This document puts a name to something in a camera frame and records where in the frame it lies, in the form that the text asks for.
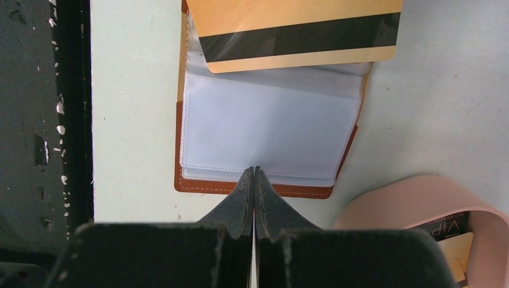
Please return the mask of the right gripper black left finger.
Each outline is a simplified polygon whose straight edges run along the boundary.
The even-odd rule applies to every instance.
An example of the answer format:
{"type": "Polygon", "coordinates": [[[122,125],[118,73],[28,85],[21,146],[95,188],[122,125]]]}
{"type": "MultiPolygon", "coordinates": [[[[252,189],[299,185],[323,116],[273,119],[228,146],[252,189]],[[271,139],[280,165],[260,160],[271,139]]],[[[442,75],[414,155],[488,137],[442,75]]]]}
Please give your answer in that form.
{"type": "Polygon", "coordinates": [[[254,180],[195,223],[80,226],[46,287],[250,287],[254,180]]]}

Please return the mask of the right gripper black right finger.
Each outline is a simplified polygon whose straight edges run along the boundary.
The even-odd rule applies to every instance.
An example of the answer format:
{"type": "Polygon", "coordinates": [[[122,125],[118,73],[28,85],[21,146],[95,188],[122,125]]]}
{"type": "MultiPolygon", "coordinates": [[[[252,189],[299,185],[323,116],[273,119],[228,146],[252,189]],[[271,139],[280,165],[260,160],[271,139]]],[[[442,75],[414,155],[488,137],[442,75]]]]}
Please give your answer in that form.
{"type": "Polygon", "coordinates": [[[435,240],[422,230],[324,230],[254,169],[259,287],[456,287],[435,240]]]}

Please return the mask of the pink oval tray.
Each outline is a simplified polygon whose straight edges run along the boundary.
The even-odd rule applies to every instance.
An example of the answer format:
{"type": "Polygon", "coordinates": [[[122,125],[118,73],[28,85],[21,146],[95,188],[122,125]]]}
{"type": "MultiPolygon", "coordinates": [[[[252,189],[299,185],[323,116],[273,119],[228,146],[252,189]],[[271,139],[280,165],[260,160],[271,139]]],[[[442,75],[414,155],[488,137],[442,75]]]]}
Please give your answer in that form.
{"type": "Polygon", "coordinates": [[[444,229],[448,216],[469,213],[473,243],[466,266],[470,287],[508,287],[508,216],[443,176],[413,176],[355,198],[334,223],[336,229],[411,229],[433,221],[444,229]]]}

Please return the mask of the brown leather card holder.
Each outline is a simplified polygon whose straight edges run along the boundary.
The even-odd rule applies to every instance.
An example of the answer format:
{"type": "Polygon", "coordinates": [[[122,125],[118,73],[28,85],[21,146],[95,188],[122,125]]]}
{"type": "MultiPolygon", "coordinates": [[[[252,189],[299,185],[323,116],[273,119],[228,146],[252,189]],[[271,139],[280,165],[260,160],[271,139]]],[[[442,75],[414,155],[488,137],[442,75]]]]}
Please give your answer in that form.
{"type": "Polygon", "coordinates": [[[228,194],[260,166],[285,197],[326,199],[358,130],[369,62],[214,74],[182,4],[174,187],[228,194]]]}

